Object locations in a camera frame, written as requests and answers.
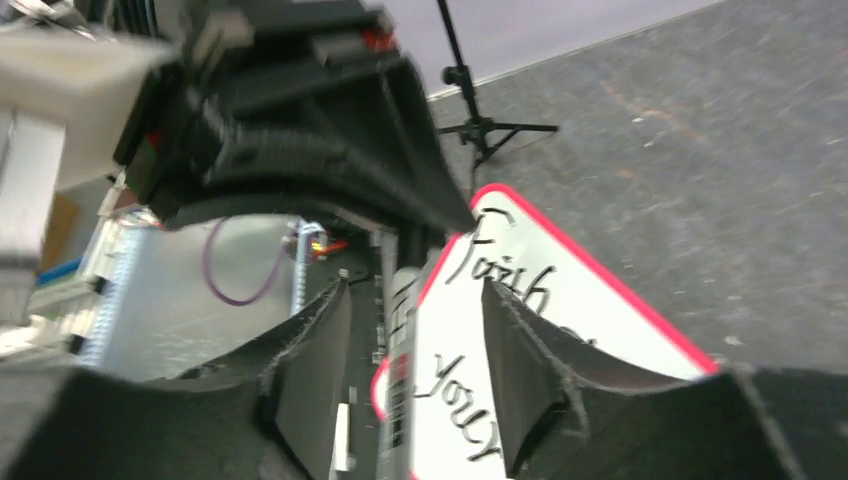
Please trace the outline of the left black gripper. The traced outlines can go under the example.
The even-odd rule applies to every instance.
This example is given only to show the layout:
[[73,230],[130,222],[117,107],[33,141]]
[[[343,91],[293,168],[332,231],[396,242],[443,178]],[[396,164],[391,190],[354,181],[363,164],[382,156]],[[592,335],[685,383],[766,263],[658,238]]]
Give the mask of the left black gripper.
[[115,150],[165,225],[278,213],[473,230],[385,9],[195,1],[186,16],[179,55],[148,73]]

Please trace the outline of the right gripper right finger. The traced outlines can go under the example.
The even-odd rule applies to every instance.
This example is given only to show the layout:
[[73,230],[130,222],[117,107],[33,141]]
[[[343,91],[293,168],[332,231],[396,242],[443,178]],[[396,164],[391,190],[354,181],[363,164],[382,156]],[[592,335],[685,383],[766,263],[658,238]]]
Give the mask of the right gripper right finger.
[[683,381],[590,345],[503,285],[484,338],[513,479],[843,479],[847,379],[726,366]]

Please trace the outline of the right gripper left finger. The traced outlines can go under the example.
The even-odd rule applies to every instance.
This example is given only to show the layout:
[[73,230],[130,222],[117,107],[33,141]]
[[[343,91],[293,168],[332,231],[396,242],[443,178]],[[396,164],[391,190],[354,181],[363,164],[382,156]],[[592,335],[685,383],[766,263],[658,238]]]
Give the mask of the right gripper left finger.
[[5,479],[325,479],[351,292],[337,280],[197,378],[134,383],[71,365],[1,370]]

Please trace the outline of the pink framed whiteboard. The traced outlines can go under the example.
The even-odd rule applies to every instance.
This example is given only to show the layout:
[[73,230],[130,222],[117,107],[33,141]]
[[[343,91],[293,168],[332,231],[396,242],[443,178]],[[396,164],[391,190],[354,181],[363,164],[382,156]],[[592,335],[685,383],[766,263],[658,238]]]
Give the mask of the pink framed whiteboard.
[[419,299],[411,477],[500,479],[499,426],[483,337],[484,278],[503,283],[558,332],[636,366],[691,380],[716,364],[514,189],[473,197],[480,222],[452,238]]

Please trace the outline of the white whiteboard marker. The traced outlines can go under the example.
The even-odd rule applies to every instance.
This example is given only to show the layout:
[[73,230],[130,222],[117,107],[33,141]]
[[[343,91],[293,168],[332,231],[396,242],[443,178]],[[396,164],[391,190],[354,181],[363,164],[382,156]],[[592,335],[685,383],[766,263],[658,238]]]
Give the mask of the white whiteboard marker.
[[391,279],[387,310],[387,385],[379,477],[410,477],[415,322],[420,270],[403,267]]

